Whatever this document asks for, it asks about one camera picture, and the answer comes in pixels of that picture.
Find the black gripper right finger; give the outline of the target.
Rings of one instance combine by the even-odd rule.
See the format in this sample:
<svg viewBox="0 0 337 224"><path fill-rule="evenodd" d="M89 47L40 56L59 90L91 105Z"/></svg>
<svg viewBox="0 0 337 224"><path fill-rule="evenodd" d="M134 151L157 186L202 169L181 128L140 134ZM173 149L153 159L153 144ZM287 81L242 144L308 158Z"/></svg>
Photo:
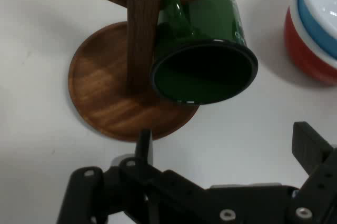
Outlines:
<svg viewBox="0 0 337 224"><path fill-rule="evenodd" d="M289 223L336 223L336 148L307 122L295 122L292 154L309 175L290 201Z"/></svg>

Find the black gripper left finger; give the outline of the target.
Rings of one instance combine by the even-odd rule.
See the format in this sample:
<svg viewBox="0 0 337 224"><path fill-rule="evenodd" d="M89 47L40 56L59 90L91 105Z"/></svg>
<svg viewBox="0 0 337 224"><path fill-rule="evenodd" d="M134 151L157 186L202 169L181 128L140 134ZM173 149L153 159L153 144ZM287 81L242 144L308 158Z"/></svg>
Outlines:
<svg viewBox="0 0 337 224"><path fill-rule="evenodd" d="M208 223L197 202L206 191L152 162L152 132L142 130L133 157L107 171L84 167L69 179L57 223L106 223L124 212L136 223Z"/></svg>

